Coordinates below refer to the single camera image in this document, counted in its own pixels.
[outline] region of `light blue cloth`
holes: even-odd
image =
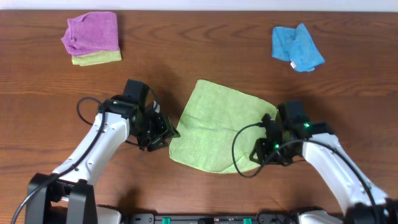
[[[304,24],[298,25],[296,29],[274,28],[272,57],[291,62],[293,69],[298,72],[311,72],[315,66],[325,63]]]

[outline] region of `purple towel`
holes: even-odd
[[[61,40],[74,57],[100,50],[120,50],[118,21],[113,12],[89,12],[68,19],[68,25]]]

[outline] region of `wood grain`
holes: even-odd
[[[118,11],[123,60],[73,66],[60,39],[86,11],[0,11],[0,223],[8,223],[36,172],[50,173],[89,130],[83,96],[122,92],[128,78],[153,88],[177,125],[198,79],[273,104],[303,100],[331,124],[368,177],[398,197],[398,15],[338,12]],[[297,73],[271,57],[275,26],[303,22],[326,64]],[[83,115],[94,117],[94,105]],[[257,213],[339,206],[307,163],[266,167],[254,179],[207,174],[123,144],[96,201],[128,212]]]

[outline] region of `green towel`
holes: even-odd
[[[102,50],[92,54],[86,54],[79,57],[72,57],[72,64],[87,66],[87,65],[97,65],[101,63],[115,62],[122,60],[122,55],[120,50],[107,51]]]
[[[236,172],[231,155],[236,133],[246,125],[261,122],[266,113],[275,119],[277,109],[255,96],[199,80],[177,126],[181,137],[170,143],[170,158],[206,172]],[[239,135],[235,142],[239,170],[259,166],[249,160],[249,155],[256,140],[266,136],[265,131],[251,127]]]

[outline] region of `folded towel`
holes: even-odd
[[[170,143],[170,158],[206,172],[236,172],[231,155],[236,133],[246,125],[260,122],[266,113],[275,119],[276,107],[255,96],[199,80],[177,126],[181,137]],[[249,155],[256,140],[266,136],[265,131],[252,127],[239,135],[235,142],[239,170],[259,165],[251,162]]]
[[[91,54],[82,55],[79,57],[72,57],[72,64],[87,66],[97,65],[101,63],[115,62],[122,60],[120,50],[115,51],[100,51]]]
[[[325,63],[304,24],[296,29],[275,27],[272,31],[272,56],[290,62],[298,72],[311,72],[315,66]]]
[[[113,12],[89,12],[68,19],[68,25],[61,40],[74,57],[101,50],[120,50],[118,21]]]

